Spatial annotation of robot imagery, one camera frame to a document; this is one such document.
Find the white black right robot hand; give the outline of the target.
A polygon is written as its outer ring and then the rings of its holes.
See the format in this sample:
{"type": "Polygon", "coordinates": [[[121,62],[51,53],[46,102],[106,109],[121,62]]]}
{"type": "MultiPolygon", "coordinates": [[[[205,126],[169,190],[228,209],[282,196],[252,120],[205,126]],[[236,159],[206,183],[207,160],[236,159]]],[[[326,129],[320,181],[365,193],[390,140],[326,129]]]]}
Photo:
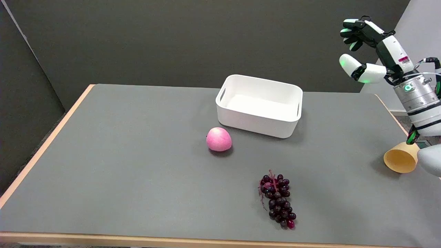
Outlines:
{"type": "Polygon", "coordinates": [[[385,32],[369,16],[345,19],[343,27],[340,36],[348,44],[350,51],[357,51],[366,44],[376,50],[381,62],[381,65],[361,63],[351,55],[341,55],[340,66],[352,79],[364,84],[386,80],[389,85],[396,86],[403,82],[406,74],[414,71],[414,65],[395,38],[394,30],[385,32]]]}

